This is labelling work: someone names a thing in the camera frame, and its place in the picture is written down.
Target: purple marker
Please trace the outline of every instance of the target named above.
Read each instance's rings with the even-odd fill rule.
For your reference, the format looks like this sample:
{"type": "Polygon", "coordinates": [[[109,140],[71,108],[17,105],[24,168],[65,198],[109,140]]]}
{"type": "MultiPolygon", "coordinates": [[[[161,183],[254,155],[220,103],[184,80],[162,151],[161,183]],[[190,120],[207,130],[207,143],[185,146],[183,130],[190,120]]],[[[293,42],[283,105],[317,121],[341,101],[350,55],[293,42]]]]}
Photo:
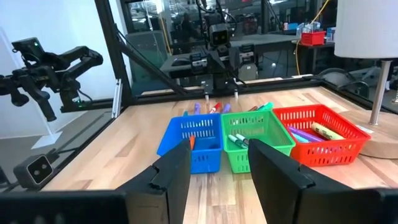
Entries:
{"type": "Polygon", "coordinates": [[[316,136],[313,136],[312,134],[306,133],[305,131],[301,131],[301,130],[295,129],[293,127],[289,127],[289,130],[292,133],[294,133],[294,134],[296,134],[296,135],[298,135],[298,136],[300,136],[302,138],[305,138],[306,140],[308,140],[310,142],[322,142],[323,141],[323,139],[320,139],[320,138],[318,138],[316,136]]]}
{"type": "Polygon", "coordinates": [[[231,109],[231,105],[229,103],[227,103],[227,104],[225,104],[223,112],[221,112],[221,113],[228,113],[230,109],[231,109]]]}
{"type": "Polygon", "coordinates": [[[200,103],[195,103],[195,112],[193,114],[200,114],[200,103]]]}

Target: red marker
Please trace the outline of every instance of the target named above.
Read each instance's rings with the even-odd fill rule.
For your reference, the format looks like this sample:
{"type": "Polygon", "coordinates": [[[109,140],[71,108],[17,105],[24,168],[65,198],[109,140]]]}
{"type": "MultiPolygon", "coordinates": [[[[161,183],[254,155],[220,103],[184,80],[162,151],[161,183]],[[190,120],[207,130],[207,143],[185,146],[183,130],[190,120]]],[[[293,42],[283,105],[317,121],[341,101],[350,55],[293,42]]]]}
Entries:
{"type": "Polygon", "coordinates": [[[218,110],[218,108],[220,108],[220,106],[221,106],[221,103],[217,103],[216,106],[214,106],[214,107],[210,110],[209,113],[215,113],[215,112],[218,110]]]}

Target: red box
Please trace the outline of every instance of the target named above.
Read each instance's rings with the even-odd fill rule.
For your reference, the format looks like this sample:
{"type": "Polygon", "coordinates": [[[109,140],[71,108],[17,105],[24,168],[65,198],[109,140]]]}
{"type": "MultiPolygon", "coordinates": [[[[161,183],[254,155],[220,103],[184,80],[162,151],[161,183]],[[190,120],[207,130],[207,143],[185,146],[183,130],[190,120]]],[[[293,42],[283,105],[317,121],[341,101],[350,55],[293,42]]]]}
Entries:
{"type": "Polygon", "coordinates": [[[371,137],[325,105],[277,108],[274,113],[296,142],[290,156],[306,166],[349,164],[355,160],[365,142],[371,137]],[[344,140],[298,142],[288,127],[292,126],[314,136],[312,123],[319,123],[343,136],[344,140]]]}
{"type": "Polygon", "coordinates": [[[325,31],[302,33],[300,43],[305,46],[323,45],[325,43],[325,31]]]}

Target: wooden table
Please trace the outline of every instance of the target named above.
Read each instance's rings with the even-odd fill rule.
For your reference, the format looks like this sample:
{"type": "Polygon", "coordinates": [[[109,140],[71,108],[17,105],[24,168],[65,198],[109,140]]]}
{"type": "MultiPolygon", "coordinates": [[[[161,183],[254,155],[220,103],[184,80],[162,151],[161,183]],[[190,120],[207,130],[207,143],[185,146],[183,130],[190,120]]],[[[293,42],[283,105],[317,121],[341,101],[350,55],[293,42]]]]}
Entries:
{"type": "MultiPolygon", "coordinates": [[[[209,108],[205,101],[202,113],[209,108]]],[[[318,88],[275,91],[210,100],[231,103],[232,112],[272,101],[275,107],[323,103],[338,113],[363,110],[330,91],[318,88]]],[[[184,110],[193,112],[196,101],[133,106],[105,129],[64,168],[44,190],[115,189],[133,178],[158,155],[156,150],[170,118],[184,110]]],[[[353,188],[398,187],[398,161],[359,156],[346,166],[315,170],[353,188]]],[[[215,174],[192,175],[184,223],[266,223],[250,174],[232,174],[223,152],[221,170],[215,174]]]]}

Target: yellow highlighter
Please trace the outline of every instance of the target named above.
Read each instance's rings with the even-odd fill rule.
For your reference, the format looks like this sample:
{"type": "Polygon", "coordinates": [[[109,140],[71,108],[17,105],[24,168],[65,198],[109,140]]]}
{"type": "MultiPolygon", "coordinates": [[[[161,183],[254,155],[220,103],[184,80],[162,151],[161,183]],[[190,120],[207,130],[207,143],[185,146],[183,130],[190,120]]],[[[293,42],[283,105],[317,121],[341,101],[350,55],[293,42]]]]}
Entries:
{"type": "Polygon", "coordinates": [[[345,139],[341,135],[335,133],[334,131],[314,122],[311,125],[311,128],[317,132],[318,134],[322,135],[323,137],[329,139],[329,140],[342,140],[345,139]]]}

